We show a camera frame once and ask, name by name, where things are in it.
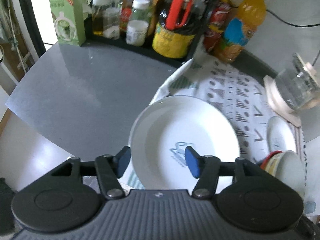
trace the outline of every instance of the black shelf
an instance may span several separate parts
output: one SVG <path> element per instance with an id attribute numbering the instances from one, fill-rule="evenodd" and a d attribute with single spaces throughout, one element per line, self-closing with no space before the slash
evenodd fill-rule
<path id="1" fill-rule="evenodd" d="M 217 0 L 209 0 L 206 6 L 206 9 L 204 11 L 204 16 L 201 21 L 201 26 L 199 28 L 198 33 L 194 37 L 192 43 L 189 46 L 189 50 L 187 55 L 184 58 L 180 59 L 172 59 L 164 57 L 157 52 L 154 51 L 151 45 L 148 46 L 142 46 L 137 47 L 133 45 L 129 45 L 125 42 L 123 38 L 119 38 L 118 40 L 111 40 L 102 36 L 95 36 L 92 34 L 92 20 L 91 18 L 88 18 L 84 21 L 84 28 L 86 33 L 87 40 L 94 40 L 94 41 L 100 41 L 105 44 L 113 45 L 122 49 L 127 49 L 133 52 L 136 52 L 138 54 L 153 58 L 155 60 L 161 61 L 163 63 L 169 64 L 173 67 L 179 68 L 182 64 L 187 62 L 189 59 L 193 58 L 193 55 L 196 51 L 197 45 L 199 43 L 199 40 L 202 36 L 202 34 L 205 32 L 207 28 L 207 23 L 209 21 L 209 18 L 211 16 L 212 8 L 214 7 Z"/>

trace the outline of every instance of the product box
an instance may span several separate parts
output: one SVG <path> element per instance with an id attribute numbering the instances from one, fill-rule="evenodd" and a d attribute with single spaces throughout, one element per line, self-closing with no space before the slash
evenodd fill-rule
<path id="1" fill-rule="evenodd" d="M 50 0 L 59 43 L 80 46 L 85 41 L 82 0 Z"/>

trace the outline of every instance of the white plate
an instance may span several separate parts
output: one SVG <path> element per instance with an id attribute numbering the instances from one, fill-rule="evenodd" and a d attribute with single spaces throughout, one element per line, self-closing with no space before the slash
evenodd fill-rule
<path id="1" fill-rule="evenodd" d="M 273 116 L 268 122 L 267 141 L 269 153 L 274 151 L 296 152 L 294 136 L 285 120 L 279 116 Z"/>
<path id="2" fill-rule="evenodd" d="M 189 96 L 163 98 L 139 115 L 130 132 L 133 167 L 146 189 L 192 189 L 197 183 L 185 163 L 184 150 L 214 155 L 224 162 L 240 156 L 228 120 L 210 104 Z M 232 177 L 221 177 L 219 193 Z"/>

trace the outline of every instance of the plastic bottle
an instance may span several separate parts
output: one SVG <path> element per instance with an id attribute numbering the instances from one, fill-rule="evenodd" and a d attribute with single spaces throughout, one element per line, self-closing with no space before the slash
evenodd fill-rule
<path id="1" fill-rule="evenodd" d="M 244 49 L 249 39 L 261 25 L 266 16 L 264 0 L 244 0 L 238 8 L 236 16 L 214 47 L 214 55 L 223 62 L 231 63 Z"/>
<path id="2" fill-rule="evenodd" d="M 159 20 L 160 12 L 164 7 L 164 0 L 149 0 L 149 1 L 150 1 L 149 10 L 151 12 L 151 20 L 150 20 L 146 40 L 147 40 L 147 43 L 151 45 L 152 39 L 155 33 L 156 25 Z"/>
<path id="3" fill-rule="evenodd" d="M 149 27 L 149 0 L 134 0 L 132 14 L 127 25 L 126 43 L 142 46 Z"/>

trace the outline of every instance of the black cable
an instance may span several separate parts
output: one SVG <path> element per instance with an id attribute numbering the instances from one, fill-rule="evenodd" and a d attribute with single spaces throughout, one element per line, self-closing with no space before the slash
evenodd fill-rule
<path id="1" fill-rule="evenodd" d="M 231 7 L 232 8 L 239 8 L 239 6 L 235 6 L 234 3 L 231 1 L 231 0 L 228 0 L 229 3 L 231 4 Z M 292 23 L 289 23 L 289 22 L 286 22 L 285 20 L 281 19 L 278 15 L 276 15 L 273 11 L 270 11 L 269 9 L 267 9 L 267 12 L 272 14 L 274 17 L 276 17 L 279 21 L 287 24 L 287 25 L 290 25 L 290 26 L 293 26 L 293 27 L 298 27 L 298 28 L 308 28 L 308 27 L 316 27 L 316 26 L 320 26 L 320 23 L 318 24 L 310 24 L 310 25 L 296 25 L 296 24 L 292 24 Z"/>

